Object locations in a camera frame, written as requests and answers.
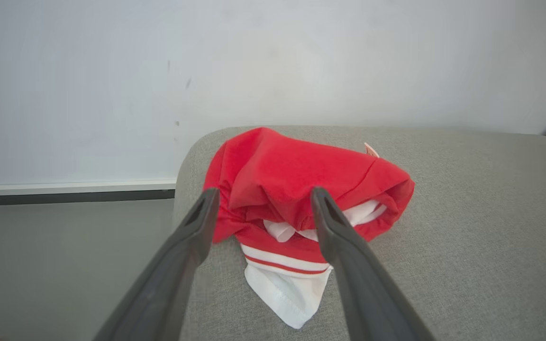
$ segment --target white stripe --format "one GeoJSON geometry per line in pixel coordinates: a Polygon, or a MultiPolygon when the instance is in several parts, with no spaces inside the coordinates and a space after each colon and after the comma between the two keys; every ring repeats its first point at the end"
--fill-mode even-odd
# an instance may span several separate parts
{"type": "Polygon", "coordinates": [[[317,230],[303,230],[303,231],[296,231],[299,235],[311,239],[314,242],[319,242],[319,237],[317,237],[317,230]]]}
{"type": "Polygon", "coordinates": [[[361,225],[361,224],[371,222],[372,220],[374,220],[374,219],[378,218],[379,216],[381,216],[381,214],[383,214],[385,212],[385,210],[386,210],[386,206],[385,205],[380,205],[379,208],[376,209],[376,211],[373,211],[372,213],[365,216],[362,220],[360,220],[355,225],[353,225],[353,227],[355,227],[357,225],[361,225]]]}
{"type": "Polygon", "coordinates": [[[247,259],[247,258],[246,258],[246,261],[247,261],[247,263],[249,265],[252,265],[254,268],[269,270],[271,272],[277,272],[278,274],[287,275],[287,276],[291,276],[291,277],[312,278],[312,277],[317,277],[317,276],[321,275],[321,274],[303,274],[302,272],[294,272],[294,271],[278,268],[277,266],[258,263],[257,261],[253,261],[253,260],[250,260],[250,259],[247,259]]]}
{"type": "Polygon", "coordinates": [[[361,203],[357,206],[345,209],[343,214],[345,218],[349,221],[351,226],[357,225],[362,219],[372,213],[376,206],[379,204],[376,200],[368,200],[365,203],[361,203]]]}
{"type": "Polygon", "coordinates": [[[294,268],[298,270],[305,271],[321,271],[328,269],[330,264],[328,263],[315,263],[312,261],[306,261],[301,259],[296,259],[284,255],[274,254],[272,252],[258,250],[241,244],[241,250],[244,255],[252,257],[258,260],[270,261],[271,263],[276,263],[279,265],[288,266],[289,268],[294,268]]]}

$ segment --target white wall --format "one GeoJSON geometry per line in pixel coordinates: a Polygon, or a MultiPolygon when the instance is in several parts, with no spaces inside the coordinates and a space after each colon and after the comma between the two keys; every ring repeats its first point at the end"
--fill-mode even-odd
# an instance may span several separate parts
{"type": "Polygon", "coordinates": [[[0,184],[173,179],[264,124],[539,134],[546,0],[0,0],[0,184]]]}

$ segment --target baseboard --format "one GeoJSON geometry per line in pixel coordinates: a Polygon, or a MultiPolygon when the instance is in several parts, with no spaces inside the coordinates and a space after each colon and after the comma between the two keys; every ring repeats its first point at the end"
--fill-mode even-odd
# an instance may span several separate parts
{"type": "Polygon", "coordinates": [[[173,198],[176,179],[0,185],[0,205],[173,198]]]}
{"type": "Polygon", "coordinates": [[[148,181],[107,181],[93,183],[3,184],[0,196],[32,194],[127,192],[131,190],[176,189],[176,179],[148,181]]]}

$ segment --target gray sofa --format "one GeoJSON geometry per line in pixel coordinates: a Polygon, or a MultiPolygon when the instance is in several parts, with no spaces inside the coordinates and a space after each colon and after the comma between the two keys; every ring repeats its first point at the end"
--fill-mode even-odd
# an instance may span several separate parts
{"type": "MultiPolygon", "coordinates": [[[[546,137],[454,129],[272,127],[363,151],[364,142],[416,182],[408,209],[370,243],[439,340],[546,340],[546,137]]],[[[249,127],[208,134],[176,187],[173,225],[199,196],[220,145],[249,127]]],[[[234,238],[212,246],[191,289],[183,340],[348,340],[334,272],[319,311],[293,330],[247,285],[234,238]]]]}

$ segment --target red stripe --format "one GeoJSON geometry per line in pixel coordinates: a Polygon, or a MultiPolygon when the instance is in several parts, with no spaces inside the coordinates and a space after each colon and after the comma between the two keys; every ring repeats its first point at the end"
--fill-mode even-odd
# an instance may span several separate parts
{"type": "Polygon", "coordinates": [[[280,269],[284,269],[284,270],[288,270],[288,271],[292,271],[292,272],[298,272],[300,274],[308,274],[308,275],[316,275],[316,274],[323,274],[323,272],[326,272],[327,269],[325,270],[317,270],[317,271],[309,271],[309,270],[300,270],[300,269],[295,269],[295,268],[290,268],[289,266],[285,266],[285,265],[281,265],[281,264],[277,264],[277,263],[272,263],[270,261],[265,261],[265,260],[261,260],[261,259],[256,259],[254,257],[250,257],[248,255],[244,255],[247,259],[250,259],[251,261],[255,261],[256,263],[260,263],[260,264],[264,264],[264,265],[269,265],[269,266],[275,266],[276,268],[280,268],[280,269]]]}

